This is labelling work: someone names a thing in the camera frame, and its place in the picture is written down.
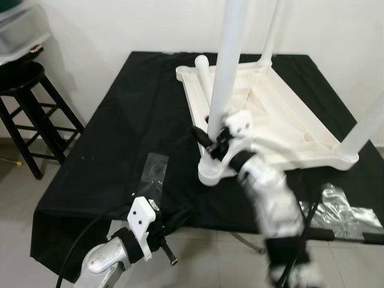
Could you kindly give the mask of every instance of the silver foil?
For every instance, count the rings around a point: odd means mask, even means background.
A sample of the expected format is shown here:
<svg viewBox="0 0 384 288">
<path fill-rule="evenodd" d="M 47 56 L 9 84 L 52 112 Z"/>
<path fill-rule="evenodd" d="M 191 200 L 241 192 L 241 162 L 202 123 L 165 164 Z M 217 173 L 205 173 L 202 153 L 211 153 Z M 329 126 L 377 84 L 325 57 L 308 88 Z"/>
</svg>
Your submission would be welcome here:
<svg viewBox="0 0 384 288">
<path fill-rule="evenodd" d="M 326 184 L 322 202 L 312 219 L 311 227 L 333 230 L 337 239 L 364 240 L 363 232 L 384 234 L 383 226 L 372 209 L 351 207 L 344 191 Z M 300 202 L 304 215 L 309 203 Z"/>
</svg>

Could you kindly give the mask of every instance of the white wall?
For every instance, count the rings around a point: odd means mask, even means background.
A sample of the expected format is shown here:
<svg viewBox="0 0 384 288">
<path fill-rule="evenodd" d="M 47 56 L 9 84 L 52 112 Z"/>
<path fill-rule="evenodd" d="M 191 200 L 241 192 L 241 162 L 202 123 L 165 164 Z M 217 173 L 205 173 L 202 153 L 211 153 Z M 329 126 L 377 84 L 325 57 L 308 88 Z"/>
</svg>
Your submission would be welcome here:
<svg viewBox="0 0 384 288">
<path fill-rule="evenodd" d="M 260 53 L 275 1 L 251 2 L 243 51 Z M 383 1 L 286 2 L 276 52 L 310 55 L 359 118 L 384 87 Z M 84 122 L 132 50 L 216 52 L 224 11 L 224 0 L 40 0 L 40 4 L 54 37 L 45 44 L 40 62 Z M 375 144 L 384 145 L 383 132 L 384 123 L 372 138 Z M 5 135 L 1 126 L 0 137 Z"/>
</svg>

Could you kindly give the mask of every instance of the plastic sheet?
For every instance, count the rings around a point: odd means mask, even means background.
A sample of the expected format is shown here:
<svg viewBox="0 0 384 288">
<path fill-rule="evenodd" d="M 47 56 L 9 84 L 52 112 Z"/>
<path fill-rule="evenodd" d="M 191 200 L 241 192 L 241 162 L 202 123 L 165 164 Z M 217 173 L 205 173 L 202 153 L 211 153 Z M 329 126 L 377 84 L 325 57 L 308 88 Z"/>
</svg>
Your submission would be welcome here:
<svg viewBox="0 0 384 288">
<path fill-rule="evenodd" d="M 153 199 L 158 207 L 161 204 L 163 182 L 167 171 L 168 156 L 149 153 L 144 165 L 137 197 Z"/>
<path fill-rule="evenodd" d="M 300 202 L 300 206 L 307 215 L 309 203 Z M 322 203 L 311 227 L 331 229 L 337 239 L 364 240 L 363 233 L 384 234 L 383 226 L 372 209 L 351 207 L 344 191 L 331 184 L 324 187 Z"/>
</svg>

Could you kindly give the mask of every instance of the gray tile floor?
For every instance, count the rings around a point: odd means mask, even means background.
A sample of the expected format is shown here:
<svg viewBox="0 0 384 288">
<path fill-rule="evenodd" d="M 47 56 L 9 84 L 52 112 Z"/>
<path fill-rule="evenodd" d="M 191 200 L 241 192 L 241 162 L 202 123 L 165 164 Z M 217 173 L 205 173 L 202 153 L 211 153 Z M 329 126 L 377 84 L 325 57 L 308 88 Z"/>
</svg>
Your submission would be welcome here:
<svg viewBox="0 0 384 288">
<path fill-rule="evenodd" d="M 0 145 L 1 156 L 19 157 Z M 58 169 L 48 163 L 44 178 L 36 181 L 27 165 L 0 161 L 0 287 L 55 286 L 57 276 L 29 257 L 29 245 L 34 208 Z M 119 225 L 114 221 L 110 232 Z M 262 245 L 260 236 L 243 236 Z M 176 266 L 159 251 L 124 273 L 116 288 L 267 287 L 265 256 L 227 232 L 184 228 L 170 235 L 168 243 L 179 259 Z M 384 247 L 321 241 L 310 241 L 309 247 L 330 287 L 384 287 Z M 63 287 L 71 285 L 65 282 Z"/>
</svg>

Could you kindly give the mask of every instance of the metal leg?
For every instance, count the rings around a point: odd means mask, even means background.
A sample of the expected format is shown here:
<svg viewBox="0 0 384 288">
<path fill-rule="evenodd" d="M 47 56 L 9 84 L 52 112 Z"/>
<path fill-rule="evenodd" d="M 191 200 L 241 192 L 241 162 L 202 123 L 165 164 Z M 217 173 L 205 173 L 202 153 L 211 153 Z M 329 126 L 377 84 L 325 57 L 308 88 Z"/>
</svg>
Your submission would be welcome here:
<svg viewBox="0 0 384 288">
<path fill-rule="evenodd" d="M 51 121 L 49 119 L 43 119 L 45 112 L 32 91 L 27 89 L 20 90 L 18 94 L 15 95 L 15 98 L 56 159 L 60 164 L 63 164 L 65 155 L 61 148 L 65 144 L 65 141 L 61 138 Z"/>
<path fill-rule="evenodd" d="M 13 141 L 15 142 L 17 148 L 19 149 L 20 153 L 23 155 L 23 158 L 25 162 L 27 163 L 28 167 L 30 168 L 32 174 L 35 176 L 37 180 L 40 180 L 43 177 L 43 174 L 41 173 L 40 169 L 38 168 L 34 158 L 32 157 L 32 154 L 28 150 L 27 145 L 25 144 L 23 138 L 21 137 L 18 129 L 16 128 L 12 117 L 8 113 L 7 108 L 4 105 L 4 102 L 2 101 L 0 97 L 0 118 L 2 119 L 5 127 L 7 128 L 9 134 L 11 135 Z"/>
<path fill-rule="evenodd" d="M 44 78 L 40 81 L 41 85 L 44 87 L 44 89 L 48 92 L 48 94 L 52 97 L 52 99 L 59 104 L 60 109 L 64 112 L 66 117 L 72 122 L 72 124 L 76 127 L 76 129 L 83 133 L 84 126 L 81 124 L 81 122 L 78 120 L 76 115 L 72 112 L 72 110 L 68 107 L 66 102 L 61 98 L 59 92 L 56 90 L 56 88 L 51 84 L 51 82 L 48 80 L 47 76 L 44 76 Z"/>
</svg>

